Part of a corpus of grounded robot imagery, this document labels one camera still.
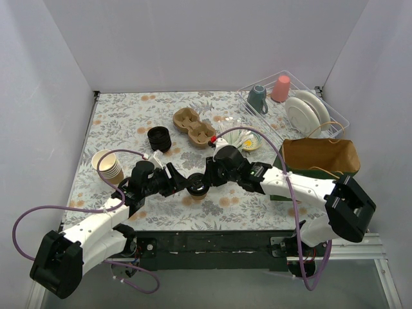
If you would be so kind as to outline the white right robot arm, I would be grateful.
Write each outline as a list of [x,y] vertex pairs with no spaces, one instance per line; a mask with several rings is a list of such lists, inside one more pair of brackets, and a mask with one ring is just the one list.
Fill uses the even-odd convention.
[[336,238],[360,243],[376,210],[375,203],[350,175],[331,180],[285,174],[270,164],[249,162],[231,145],[206,159],[203,182],[210,187],[234,182],[248,192],[282,196],[324,211],[324,216],[298,225],[291,247],[299,256]]

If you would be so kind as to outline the brown paper coffee cup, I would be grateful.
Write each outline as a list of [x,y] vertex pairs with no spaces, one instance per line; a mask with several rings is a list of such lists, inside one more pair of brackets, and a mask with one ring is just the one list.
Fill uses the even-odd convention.
[[202,194],[202,195],[191,195],[191,198],[195,201],[201,201],[206,197],[206,194]]

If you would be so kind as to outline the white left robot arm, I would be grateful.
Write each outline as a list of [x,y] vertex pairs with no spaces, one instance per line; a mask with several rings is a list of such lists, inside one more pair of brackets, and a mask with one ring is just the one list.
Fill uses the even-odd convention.
[[136,232],[124,222],[154,194],[168,197],[193,184],[168,163],[155,167],[139,161],[97,213],[62,232],[50,231],[42,239],[30,277],[61,299],[79,286],[84,274],[105,259],[120,254],[137,258]]

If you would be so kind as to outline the green paper bag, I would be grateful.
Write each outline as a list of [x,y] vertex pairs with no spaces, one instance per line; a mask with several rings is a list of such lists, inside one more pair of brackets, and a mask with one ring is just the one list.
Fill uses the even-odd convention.
[[354,176],[361,168],[357,150],[351,140],[328,138],[286,139],[274,161],[274,167],[294,174],[318,179]]

